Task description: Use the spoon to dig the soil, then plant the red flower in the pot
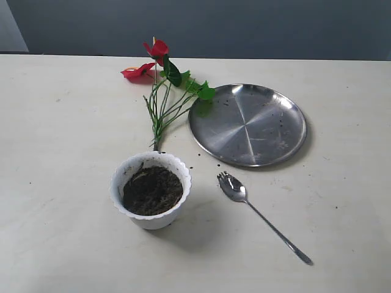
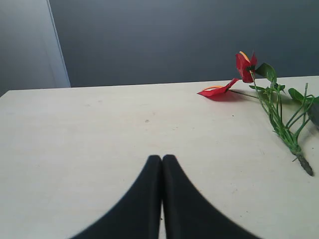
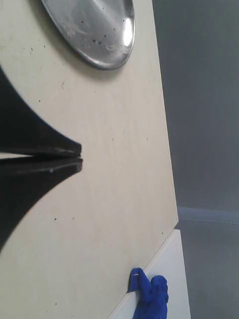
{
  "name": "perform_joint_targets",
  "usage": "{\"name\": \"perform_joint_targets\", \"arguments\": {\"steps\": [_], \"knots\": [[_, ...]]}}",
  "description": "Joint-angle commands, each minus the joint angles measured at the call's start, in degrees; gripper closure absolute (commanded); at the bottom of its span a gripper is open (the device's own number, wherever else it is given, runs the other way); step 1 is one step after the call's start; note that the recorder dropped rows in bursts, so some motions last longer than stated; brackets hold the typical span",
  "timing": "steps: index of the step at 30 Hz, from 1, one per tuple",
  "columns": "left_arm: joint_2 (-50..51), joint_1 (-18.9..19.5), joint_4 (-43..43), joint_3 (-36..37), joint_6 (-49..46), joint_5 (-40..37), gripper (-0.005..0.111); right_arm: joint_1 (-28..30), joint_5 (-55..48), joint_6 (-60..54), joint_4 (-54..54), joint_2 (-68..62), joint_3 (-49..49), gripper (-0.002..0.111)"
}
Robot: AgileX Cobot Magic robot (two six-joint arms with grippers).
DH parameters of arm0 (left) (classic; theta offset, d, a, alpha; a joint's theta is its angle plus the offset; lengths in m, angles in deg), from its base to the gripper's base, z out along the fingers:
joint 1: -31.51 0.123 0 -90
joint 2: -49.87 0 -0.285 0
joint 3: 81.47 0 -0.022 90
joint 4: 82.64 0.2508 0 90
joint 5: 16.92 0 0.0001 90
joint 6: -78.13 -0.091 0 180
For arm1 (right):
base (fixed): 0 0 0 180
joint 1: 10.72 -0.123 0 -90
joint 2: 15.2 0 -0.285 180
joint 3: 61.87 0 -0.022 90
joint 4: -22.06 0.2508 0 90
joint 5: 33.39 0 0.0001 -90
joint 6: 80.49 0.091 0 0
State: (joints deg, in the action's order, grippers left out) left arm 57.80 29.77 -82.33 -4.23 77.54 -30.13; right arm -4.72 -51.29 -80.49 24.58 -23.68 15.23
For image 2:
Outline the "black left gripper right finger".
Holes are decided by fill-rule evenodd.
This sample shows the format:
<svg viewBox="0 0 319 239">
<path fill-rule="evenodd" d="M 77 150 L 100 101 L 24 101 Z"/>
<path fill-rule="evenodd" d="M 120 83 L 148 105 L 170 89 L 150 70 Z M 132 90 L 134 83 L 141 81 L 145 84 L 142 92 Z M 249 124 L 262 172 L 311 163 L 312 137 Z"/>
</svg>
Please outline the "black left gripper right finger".
<svg viewBox="0 0 319 239">
<path fill-rule="evenodd" d="M 163 210 L 168 239 L 256 239 L 211 205 L 191 183 L 177 158 L 162 159 Z"/>
</svg>

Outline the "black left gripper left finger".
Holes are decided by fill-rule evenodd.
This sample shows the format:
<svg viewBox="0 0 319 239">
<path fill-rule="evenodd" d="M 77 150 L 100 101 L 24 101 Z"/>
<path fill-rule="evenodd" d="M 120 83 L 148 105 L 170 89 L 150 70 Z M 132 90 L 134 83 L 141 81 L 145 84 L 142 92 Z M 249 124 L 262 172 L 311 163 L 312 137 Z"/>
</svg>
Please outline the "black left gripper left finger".
<svg viewBox="0 0 319 239">
<path fill-rule="evenodd" d="M 125 195 L 75 239 L 157 239 L 162 200 L 162 160 L 148 157 Z"/>
</svg>

